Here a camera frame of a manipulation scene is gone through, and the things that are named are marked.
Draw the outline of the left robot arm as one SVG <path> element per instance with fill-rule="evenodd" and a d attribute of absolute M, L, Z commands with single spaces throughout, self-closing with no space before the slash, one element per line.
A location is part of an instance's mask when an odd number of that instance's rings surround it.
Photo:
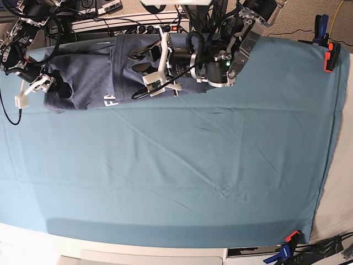
<path fill-rule="evenodd" d="M 177 81 L 181 77 L 215 88 L 233 86 L 264 29 L 273 26 L 284 5 L 285 1 L 237 3 L 216 22 L 208 37 L 189 32 L 183 49 L 173 47 L 170 33 L 159 28 L 159 40 L 129 54 L 139 62 L 133 70 L 143 75 L 144 83 L 131 98 L 155 97 L 166 91 L 178 96 L 183 89 Z M 147 56 L 158 61 L 158 67 L 140 63 Z"/>

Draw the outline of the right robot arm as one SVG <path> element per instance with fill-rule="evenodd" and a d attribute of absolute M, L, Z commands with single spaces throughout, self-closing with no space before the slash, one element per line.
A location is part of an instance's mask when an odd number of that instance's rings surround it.
<path fill-rule="evenodd" d="M 61 98 L 72 95 L 70 85 L 62 79 L 60 72 L 48 72 L 46 66 L 56 56 L 63 29 L 57 15 L 71 1 L 1 1 L 2 7 L 17 17 L 6 38 L 1 41 L 1 70 L 6 74 L 15 74 L 28 82 L 32 91 L 56 93 Z M 52 53 L 41 61 L 36 61 L 27 54 L 38 32 L 53 22 L 58 33 Z"/>

